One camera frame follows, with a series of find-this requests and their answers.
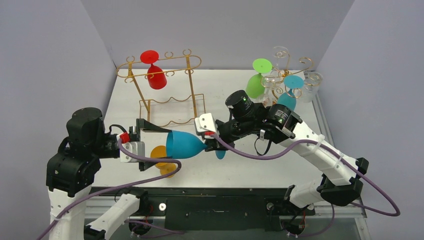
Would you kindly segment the blue plastic goblet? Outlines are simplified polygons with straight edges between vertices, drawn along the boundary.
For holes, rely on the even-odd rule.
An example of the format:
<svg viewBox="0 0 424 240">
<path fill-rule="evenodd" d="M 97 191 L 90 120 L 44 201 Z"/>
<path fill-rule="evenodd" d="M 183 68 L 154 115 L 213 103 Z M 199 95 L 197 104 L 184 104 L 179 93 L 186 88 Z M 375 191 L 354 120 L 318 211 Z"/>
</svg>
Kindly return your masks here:
<svg viewBox="0 0 424 240">
<path fill-rule="evenodd" d="M 189 159 L 201 152 L 205 152 L 205 140 L 189 132 L 172 130 L 166 137 L 166 156 L 172 159 Z M 216 157 L 221 160 L 225 157 L 227 150 L 215 151 Z"/>
<path fill-rule="evenodd" d="M 297 75 L 288 75 L 284 78 L 283 83 L 285 92 L 278 97 L 276 103 L 294 111 L 297 105 L 297 99 L 302 96 L 304 80 Z"/>
</svg>

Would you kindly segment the red plastic goblet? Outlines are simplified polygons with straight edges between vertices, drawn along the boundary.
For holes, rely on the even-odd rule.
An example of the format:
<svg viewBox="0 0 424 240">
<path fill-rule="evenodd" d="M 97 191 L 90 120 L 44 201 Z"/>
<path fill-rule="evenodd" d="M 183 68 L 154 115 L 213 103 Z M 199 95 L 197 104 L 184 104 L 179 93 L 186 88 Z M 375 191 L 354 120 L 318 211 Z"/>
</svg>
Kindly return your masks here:
<svg viewBox="0 0 424 240">
<path fill-rule="evenodd" d="M 146 50 L 140 55 L 140 61 L 150 65 L 147 70 L 147 80 L 149 86 L 154 90 L 163 89 L 167 85 L 166 75 L 163 70 L 155 65 L 159 60 L 159 53 L 155 50 Z"/>
</svg>

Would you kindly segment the tall gold wire glass rack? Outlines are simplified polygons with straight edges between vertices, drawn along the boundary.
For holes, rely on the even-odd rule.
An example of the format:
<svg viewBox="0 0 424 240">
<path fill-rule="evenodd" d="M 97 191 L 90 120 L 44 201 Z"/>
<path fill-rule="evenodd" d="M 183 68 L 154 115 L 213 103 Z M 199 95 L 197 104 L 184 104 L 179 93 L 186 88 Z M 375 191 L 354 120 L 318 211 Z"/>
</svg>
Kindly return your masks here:
<svg viewBox="0 0 424 240">
<path fill-rule="evenodd" d="M 183 98 L 183 99 L 179 99 L 174 96 L 170 96 L 165 101 L 160 101 L 153 98 L 145 98 L 143 91 L 139 85 L 138 79 L 139 78 L 145 79 L 149 85 L 146 75 L 150 65 L 142 63 L 140 60 L 140 56 L 139 56 L 139 60 L 137 60 L 135 56 L 128 56 L 125 59 L 124 63 L 118 65 L 115 68 L 115 73 L 118 78 L 124 79 L 125 83 L 133 83 L 135 85 L 136 91 L 140 97 L 140 100 L 138 101 L 139 117 L 145 117 L 148 121 L 150 121 L 152 119 L 152 107 L 154 106 L 154 104 L 165 105 L 165 104 L 173 103 L 173 102 L 184 103 L 184 102 L 190 101 L 192 105 L 192 116 L 189 119 L 185 121 L 170 119 L 164 125 L 165 127 L 173 126 L 173 125 L 181 126 L 181 125 L 186 125 L 190 123 L 196 117 L 198 117 L 198 115 L 200 114 L 199 108 L 198 108 L 198 101 L 201 101 L 203 110 L 206 109 L 205 95 L 203 93 L 195 93 L 194 83 L 193 83 L 193 74 L 195 72 L 195 69 L 200 67 L 203 63 L 201 57 L 193 54 L 192 50 L 189 48 L 184 49 L 181 55 L 174 55 L 172 51 L 167 51 L 163 55 L 159 54 L 159 60 L 155 62 L 154 64 L 158 66 L 158 62 L 180 60 L 180 59 L 184 60 L 185 67 L 180 67 L 177 69 L 167 69 L 167 70 L 163 70 L 162 68 L 161 69 L 165 73 L 167 84 L 168 84 L 168 78 L 173 77 L 177 72 L 183 72 L 185 75 L 187 75 L 190 93 L 186 98 Z"/>
</svg>

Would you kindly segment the green plastic goblet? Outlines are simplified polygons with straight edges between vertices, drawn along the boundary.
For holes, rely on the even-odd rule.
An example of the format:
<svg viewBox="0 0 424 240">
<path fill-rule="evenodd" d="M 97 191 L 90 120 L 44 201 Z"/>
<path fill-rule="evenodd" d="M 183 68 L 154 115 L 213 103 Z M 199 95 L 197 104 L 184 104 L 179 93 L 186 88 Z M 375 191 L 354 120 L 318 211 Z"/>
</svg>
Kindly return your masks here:
<svg viewBox="0 0 424 240">
<path fill-rule="evenodd" d="M 256 99 L 265 92 L 265 87 L 262 85 L 263 74 L 271 72 L 273 65 L 265 58 L 257 58 L 252 63 L 253 69 L 256 71 L 247 83 L 246 93 L 252 98 Z"/>
</svg>

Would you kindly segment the small clear front wine glass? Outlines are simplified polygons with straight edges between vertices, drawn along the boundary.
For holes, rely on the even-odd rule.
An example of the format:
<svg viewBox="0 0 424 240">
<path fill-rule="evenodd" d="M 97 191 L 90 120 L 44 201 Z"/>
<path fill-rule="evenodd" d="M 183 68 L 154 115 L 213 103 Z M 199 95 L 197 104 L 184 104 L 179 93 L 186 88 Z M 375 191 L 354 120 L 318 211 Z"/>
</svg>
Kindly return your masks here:
<svg viewBox="0 0 424 240">
<path fill-rule="evenodd" d="M 291 56 L 289 50 L 283 46 L 275 46 L 272 49 L 272 56 L 274 60 L 272 62 L 271 75 L 283 80 L 290 73 L 289 63 Z"/>
</svg>

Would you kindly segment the gold hook rack wooden base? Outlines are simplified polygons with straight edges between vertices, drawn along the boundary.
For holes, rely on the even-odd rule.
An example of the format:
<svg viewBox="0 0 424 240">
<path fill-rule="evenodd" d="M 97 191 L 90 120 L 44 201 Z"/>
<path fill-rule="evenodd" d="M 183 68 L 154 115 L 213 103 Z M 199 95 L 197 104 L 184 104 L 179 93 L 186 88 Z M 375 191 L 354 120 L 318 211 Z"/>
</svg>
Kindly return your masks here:
<svg viewBox="0 0 424 240">
<path fill-rule="evenodd" d="M 308 57 L 301 57 L 299 63 L 306 68 L 290 70 L 289 50 L 283 46 L 275 46 L 272 50 L 276 60 L 271 65 L 270 73 L 261 78 L 264 93 L 257 97 L 257 101 L 265 107 L 281 104 L 291 110 L 296 108 L 298 102 L 311 102 L 324 79 L 319 72 L 311 71 L 314 62 Z"/>
</svg>

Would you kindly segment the clear patterned wine glass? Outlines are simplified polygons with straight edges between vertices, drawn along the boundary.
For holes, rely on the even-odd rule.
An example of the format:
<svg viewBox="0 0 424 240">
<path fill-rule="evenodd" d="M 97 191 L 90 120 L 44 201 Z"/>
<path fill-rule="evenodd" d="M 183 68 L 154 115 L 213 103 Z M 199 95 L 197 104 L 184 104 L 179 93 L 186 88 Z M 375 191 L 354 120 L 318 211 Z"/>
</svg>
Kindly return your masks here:
<svg viewBox="0 0 424 240">
<path fill-rule="evenodd" d="M 324 78 L 316 71 L 305 72 L 304 76 L 304 85 L 301 88 L 301 96 L 299 100 L 304 103 L 310 103 L 315 99 Z"/>
</svg>

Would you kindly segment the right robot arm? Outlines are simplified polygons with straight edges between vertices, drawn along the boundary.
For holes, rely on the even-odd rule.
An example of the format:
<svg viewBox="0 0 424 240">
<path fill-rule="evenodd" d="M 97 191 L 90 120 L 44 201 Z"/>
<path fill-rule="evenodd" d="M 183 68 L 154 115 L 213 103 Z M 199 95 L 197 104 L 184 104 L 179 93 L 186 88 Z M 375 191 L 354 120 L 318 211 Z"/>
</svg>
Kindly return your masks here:
<svg viewBox="0 0 424 240">
<path fill-rule="evenodd" d="M 321 178 L 288 189 L 282 199 L 287 213 L 321 201 L 343 207 L 360 197 L 369 166 L 365 158 L 342 155 L 285 105 L 265 107 L 253 102 L 244 90 L 232 93 L 225 105 L 232 116 L 226 122 L 214 119 L 211 113 L 195 119 L 196 133 L 204 139 L 206 151 L 227 151 L 235 141 L 255 135 L 297 153 L 321 171 Z"/>
</svg>

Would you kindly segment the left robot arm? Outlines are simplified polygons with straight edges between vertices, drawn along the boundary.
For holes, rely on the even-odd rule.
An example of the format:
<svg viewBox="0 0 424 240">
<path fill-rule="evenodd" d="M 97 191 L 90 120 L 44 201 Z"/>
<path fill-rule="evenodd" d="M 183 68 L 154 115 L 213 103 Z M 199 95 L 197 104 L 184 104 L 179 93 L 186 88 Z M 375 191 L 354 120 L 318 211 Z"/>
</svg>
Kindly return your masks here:
<svg viewBox="0 0 424 240">
<path fill-rule="evenodd" d="M 102 111 L 85 107 L 75 111 L 66 123 L 67 137 L 46 166 L 46 186 L 50 201 L 50 224 L 42 233 L 51 240 L 108 240 L 131 215 L 149 209 L 145 191 L 121 186 L 124 193 L 101 217 L 85 224 L 88 199 L 117 190 L 109 187 L 92 192 L 101 159 L 125 163 L 145 162 L 141 132 L 162 132 L 163 128 L 139 118 L 130 130 L 113 134 L 105 130 Z"/>
</svg>

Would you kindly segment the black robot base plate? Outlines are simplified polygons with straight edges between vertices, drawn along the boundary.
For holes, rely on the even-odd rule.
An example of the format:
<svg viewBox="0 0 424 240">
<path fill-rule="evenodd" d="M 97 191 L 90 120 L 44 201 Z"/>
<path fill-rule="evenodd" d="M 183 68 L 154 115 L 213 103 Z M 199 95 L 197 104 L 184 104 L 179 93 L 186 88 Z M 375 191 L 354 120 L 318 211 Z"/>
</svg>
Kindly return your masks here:
<svg viewBox="0 0 424 240">
<path fill-rule="evenodd" d="M 280 217 L 313 216 L 314 210 L 289 202 L 286 188 L 137 187 L 141 193 L 134 217 L 164 217 L 164 226 L 179 231 L 278 231 Z"/>
</svg>

